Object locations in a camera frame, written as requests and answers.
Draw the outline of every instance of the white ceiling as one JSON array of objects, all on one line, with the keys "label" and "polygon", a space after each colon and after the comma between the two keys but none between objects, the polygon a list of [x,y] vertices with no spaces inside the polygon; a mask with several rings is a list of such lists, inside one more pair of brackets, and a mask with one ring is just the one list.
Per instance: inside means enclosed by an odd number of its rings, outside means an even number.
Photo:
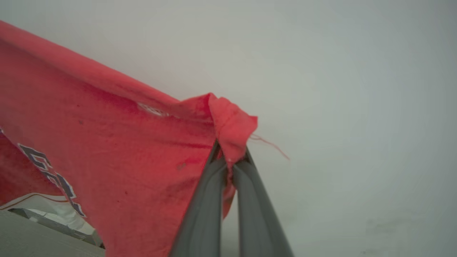
[{"label": "white ceiling", "polygon": [[[1,0],[0,19],[175,98],[259,116],[296,256],[456,256],[457,1]],[[237,256],[236,207],[224,255]]]}]

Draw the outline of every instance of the red t-shirt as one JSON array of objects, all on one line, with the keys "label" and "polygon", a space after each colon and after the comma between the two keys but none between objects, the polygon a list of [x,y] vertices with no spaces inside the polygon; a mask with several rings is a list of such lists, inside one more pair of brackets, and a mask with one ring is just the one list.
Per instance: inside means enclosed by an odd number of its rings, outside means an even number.
[{"label": "red t-shirt", "polygon": [[178,101],[4,22],[0,88],[0,205],[55,184],[111,257],[166,256],[215,139],[231,166],[257,126],[225,98]]}]

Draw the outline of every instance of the stain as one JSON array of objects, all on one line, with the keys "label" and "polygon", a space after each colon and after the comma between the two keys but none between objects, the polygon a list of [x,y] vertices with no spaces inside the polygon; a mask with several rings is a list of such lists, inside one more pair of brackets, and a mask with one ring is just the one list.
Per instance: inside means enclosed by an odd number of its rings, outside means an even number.
[{"label": "stain", "polygon": [[189,201],[189,190],[194,190],[195,186],[200,179],[199,176],[181,178],[180,181],[175,181],[173,184],[167,186],[162,191],[162,201],[164,203],[178,203],[184,201],[188,204]]},{"label": "stain", "polygon": [[183,162],[182,164],[179,164],[178,166],[176,166],[176,169],[180,171],[180,170],[184,169],[185,167],[186,167],[186,163]]},{"label": "stain", "polygon": [[367,220],[363,257],[410,256],[411,215],[395,215]]}]

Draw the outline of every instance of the gray background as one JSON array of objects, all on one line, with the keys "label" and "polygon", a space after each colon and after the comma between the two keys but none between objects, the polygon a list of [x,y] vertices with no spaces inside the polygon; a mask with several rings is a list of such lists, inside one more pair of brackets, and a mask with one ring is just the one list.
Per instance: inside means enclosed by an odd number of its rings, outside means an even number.
[{"label": "gray background", "polygon": [[457,256],[456,1],[0,0],[0,19],[258,115],[291,158],[248,143],[297,256]]}]

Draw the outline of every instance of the loose thread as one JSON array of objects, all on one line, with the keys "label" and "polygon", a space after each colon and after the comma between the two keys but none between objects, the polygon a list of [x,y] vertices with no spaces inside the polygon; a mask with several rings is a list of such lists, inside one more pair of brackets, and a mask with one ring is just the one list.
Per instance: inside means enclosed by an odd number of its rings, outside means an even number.
[{"label": "loose thread", "polygon": [[252,134],[252,135],[250,136],[250,139],[252,139],[252,140],[259,140],[259,141],[262,141],[262,142],[264,142],[264,143],[267,143],[267,144],[273,146],[276,150],[278,150],[278,151],[282,154],[282,156],[284,156],[286,159],[288,159],[288,160],[290,161],[290,158],[289,158],[289,157],[288,157],[288,156],[287,156],[287,155],[286,155],[277,145],[275,145],[274,143],[270,143],[270,142],[266,141],[265,139],[263,139],[261,136],[258,136],[258,135],[256,135],[256,134]]}]

